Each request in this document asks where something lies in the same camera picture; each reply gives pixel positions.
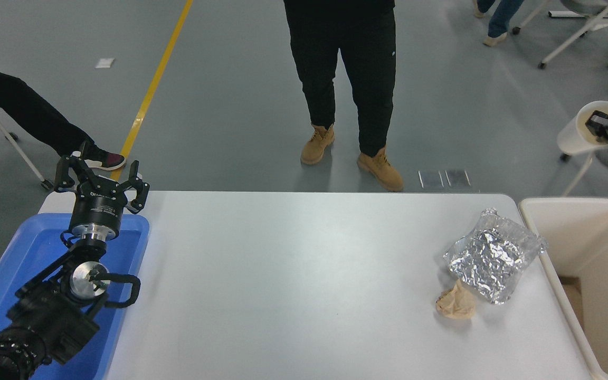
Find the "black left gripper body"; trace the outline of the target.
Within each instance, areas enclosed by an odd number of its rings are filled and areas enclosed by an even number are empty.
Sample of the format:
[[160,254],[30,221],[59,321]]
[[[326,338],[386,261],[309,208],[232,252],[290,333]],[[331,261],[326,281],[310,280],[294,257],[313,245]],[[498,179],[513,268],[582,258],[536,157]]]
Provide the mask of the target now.
[[127,203],[118,182],[98,177],[96,183],[85,180],[75,190],[75,205],[70,219],[70,229],[96,224],[118,230]]

